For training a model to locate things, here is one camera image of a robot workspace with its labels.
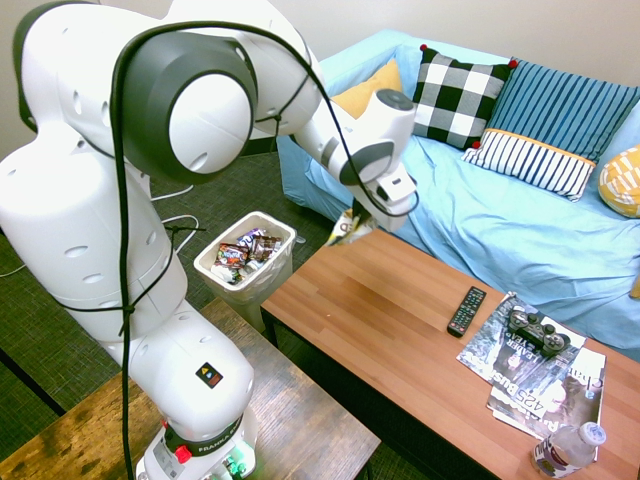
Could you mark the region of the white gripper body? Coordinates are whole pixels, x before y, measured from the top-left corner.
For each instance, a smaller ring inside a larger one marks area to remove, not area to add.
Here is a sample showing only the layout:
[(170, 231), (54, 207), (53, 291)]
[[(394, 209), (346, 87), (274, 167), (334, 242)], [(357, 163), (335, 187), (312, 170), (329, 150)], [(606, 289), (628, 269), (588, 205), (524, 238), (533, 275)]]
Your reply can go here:
[(349, 190), (365, 208), (365, 219), (355, 223), (356, 229), (372, 216), (376, 227), (388, 232), (401, 228), (409, 213), (417, 206), (416, 183), (406, 171), (395, 171), (361, 185), (350, 186)]

